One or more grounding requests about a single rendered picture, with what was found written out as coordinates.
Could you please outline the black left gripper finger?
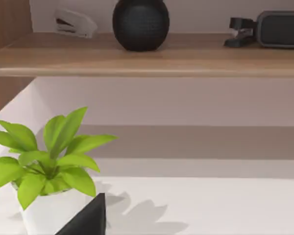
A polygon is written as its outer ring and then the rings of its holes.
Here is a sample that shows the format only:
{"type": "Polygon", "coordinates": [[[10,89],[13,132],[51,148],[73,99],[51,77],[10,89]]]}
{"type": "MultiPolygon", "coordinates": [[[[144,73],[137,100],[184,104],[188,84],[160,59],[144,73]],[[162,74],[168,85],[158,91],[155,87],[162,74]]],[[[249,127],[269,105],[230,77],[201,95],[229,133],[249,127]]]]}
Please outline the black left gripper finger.
{"type": "Polygon", "coordinates": [[[105,193],[99,193],[55,235],[105,235],[105,193]]]}

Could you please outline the green plant in white pot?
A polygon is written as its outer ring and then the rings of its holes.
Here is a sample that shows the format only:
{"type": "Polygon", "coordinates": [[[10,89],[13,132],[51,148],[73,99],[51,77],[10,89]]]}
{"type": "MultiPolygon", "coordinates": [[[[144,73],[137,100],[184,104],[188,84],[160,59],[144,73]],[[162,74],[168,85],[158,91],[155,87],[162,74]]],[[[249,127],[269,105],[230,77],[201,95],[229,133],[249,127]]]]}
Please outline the green plant in white pot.
{"type": "Polygon", "coordinates": [[[100,168],[88,152],[116,136],[78,134],[86,112],[51,118],[43,129],[45,150],[27,126],[0,120],[0,145],[17,154],[0,157],[0,188],[13,187],[27,235],[54,235],[89,201],[104,199],[89,174],[100,168]]]}

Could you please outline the wooden shelf unit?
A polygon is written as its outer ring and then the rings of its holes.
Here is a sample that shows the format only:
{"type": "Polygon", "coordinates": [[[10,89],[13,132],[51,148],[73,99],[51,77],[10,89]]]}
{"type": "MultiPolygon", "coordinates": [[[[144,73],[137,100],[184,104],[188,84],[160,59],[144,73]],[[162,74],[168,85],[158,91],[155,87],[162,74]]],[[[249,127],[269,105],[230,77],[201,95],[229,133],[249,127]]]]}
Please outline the wooden shelf unit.
{"type": "Polygon", "coordinates": [[[129,52],[112,34],[31,33],[0,49],[0,76],[174,77],[254,80],[267,114],[294,121],[294,50],[226,48],[224,34],[171,34],[161,49],[129,52]]]}

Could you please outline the white stapler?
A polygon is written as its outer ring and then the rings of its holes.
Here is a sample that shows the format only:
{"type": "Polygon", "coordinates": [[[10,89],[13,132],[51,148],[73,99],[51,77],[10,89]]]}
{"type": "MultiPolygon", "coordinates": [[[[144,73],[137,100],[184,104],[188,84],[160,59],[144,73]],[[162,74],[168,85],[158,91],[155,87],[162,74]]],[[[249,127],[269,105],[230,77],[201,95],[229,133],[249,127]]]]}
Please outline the white stapler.
{"type": "Polygon", "coordinates": [[[56,9],[54,18],[55,32],[59,34],[91,39],[98,30],[89,16],[69,9],[56,9]]]}

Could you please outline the round black speaker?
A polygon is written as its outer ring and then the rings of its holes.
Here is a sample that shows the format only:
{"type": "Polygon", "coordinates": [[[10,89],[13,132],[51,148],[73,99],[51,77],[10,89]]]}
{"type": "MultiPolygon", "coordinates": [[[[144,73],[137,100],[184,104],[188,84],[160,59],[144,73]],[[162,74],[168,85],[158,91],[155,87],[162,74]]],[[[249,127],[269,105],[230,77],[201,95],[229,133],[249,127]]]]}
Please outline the round black speaker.
{"type": "Polygon", "coordinates": [[[118,0],[112,16],[116,40],[127,51],[155,51],[165,41],[170,17],[163,0],[118,0]]]}

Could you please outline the black stapler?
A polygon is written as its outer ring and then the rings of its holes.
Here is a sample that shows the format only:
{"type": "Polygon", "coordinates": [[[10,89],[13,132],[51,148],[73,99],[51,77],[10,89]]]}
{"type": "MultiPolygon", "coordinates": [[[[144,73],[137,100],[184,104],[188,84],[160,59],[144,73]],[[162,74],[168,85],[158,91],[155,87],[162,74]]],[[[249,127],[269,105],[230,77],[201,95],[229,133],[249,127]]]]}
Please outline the black stapler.
{"type": "Polygon", "coordinates": [[[236,34],[224,41],[225,47],[246,47],[256,42],[257,22],[253,19],[231,17],[229,28],[235,30],[236,34]]]}

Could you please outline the grey rectangular speaker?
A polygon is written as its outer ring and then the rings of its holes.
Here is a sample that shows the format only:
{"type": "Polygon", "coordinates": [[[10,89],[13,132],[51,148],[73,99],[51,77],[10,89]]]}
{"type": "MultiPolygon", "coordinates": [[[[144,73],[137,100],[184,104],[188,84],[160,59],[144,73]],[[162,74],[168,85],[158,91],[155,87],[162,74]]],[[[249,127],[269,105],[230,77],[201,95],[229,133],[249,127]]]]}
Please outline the grey rectangular speaker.
{"type": "Polygon", "coordinates": [[[256,41],[263,47],[294,48],[294,11],[264,11],[257,17],[256,41]]]}

